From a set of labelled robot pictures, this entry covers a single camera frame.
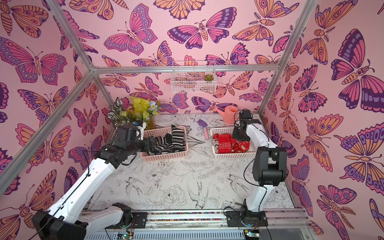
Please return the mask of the black grey striped sock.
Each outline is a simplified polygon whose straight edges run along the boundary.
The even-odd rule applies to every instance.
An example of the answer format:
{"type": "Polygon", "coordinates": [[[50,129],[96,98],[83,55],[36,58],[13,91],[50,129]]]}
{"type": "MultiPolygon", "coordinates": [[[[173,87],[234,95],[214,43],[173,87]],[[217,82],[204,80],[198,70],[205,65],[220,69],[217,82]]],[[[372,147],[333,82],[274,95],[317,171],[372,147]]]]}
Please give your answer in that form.
{"type": "Polygon", "coordinates": [[[156,137],[156,146],[152,151],[154,155],[170,154],[176,151],[176,147],[173,144],[172,138],[156,137]]]}

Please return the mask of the red patterned sock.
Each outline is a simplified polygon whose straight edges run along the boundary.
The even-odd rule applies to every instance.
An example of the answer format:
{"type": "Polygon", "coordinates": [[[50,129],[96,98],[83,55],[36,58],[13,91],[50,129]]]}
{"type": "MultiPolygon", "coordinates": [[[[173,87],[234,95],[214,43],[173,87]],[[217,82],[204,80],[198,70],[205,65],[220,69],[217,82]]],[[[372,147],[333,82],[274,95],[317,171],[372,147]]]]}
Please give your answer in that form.
{"type": "Polygon", "coordinates": [[[230,134],[214,134],[213,140],[218,145],[218,154],[233,153],[233,138],[230,134]]]}

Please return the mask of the black white striped sock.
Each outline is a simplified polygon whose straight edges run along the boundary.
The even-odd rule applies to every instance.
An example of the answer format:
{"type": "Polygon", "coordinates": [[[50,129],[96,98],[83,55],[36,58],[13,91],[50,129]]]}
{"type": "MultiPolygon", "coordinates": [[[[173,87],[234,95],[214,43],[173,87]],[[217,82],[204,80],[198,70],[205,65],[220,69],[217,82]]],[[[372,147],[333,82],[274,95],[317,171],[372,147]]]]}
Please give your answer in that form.
{"type": "Polygon", "coordinates": [[[172,125],[172,144],[176,151],[186,150],[185,132],[174,125],[172,125]]]}

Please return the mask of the red snowflake bird sock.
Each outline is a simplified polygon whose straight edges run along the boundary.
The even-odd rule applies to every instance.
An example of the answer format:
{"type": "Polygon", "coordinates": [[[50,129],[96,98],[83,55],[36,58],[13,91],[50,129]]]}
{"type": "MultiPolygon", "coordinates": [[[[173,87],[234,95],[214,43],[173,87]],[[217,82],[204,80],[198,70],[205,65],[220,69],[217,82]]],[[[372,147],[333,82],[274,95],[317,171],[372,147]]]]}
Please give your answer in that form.
{"type": "Polygon", "coordinates": [[[250,142],[234,140],[233,151],[235,153],[246,153],[250,149],[250,142]]]}

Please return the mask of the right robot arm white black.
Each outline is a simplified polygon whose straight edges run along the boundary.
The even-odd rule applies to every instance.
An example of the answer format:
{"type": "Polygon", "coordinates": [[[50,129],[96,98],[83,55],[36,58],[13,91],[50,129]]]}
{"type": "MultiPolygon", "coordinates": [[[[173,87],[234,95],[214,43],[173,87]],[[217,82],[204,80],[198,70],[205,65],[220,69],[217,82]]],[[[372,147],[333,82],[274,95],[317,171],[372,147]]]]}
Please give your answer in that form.
{"type": "Polygon", "coordinates": [[[223,214],[229,227],[266,227],[268,222],[265,204],[275,187],[286,179],[287,150],[278,147],[271,140],[262,123],[254,119],[249,110],[239,111],[233,137],[257,147],[256,156],[250,162],[253,165],[253,178],[257,183],[252,184],[253,188],[239,210],[226,207],[223,214]]]}

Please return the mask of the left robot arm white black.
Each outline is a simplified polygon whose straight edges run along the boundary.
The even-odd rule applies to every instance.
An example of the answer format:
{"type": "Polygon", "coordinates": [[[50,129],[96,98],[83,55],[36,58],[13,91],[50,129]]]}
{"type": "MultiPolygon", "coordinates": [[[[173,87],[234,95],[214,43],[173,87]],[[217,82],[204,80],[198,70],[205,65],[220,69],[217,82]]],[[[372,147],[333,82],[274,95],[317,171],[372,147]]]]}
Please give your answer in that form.
{"type": "Polygon", "coordinates": [[[83,240],[109,226],[130,227],[133,224],[131,208],[115,203],[111,207],[88,216],[82,210],[100,185],[128,157],[149,153],[155,149],[156,140],[146,138],[147,124],[136,121],[117,128],[110,144],[99,148],[94,158],[74,185],[47,211],[38,211],[32,218],[37,236],[41,240],[83,240]]]}

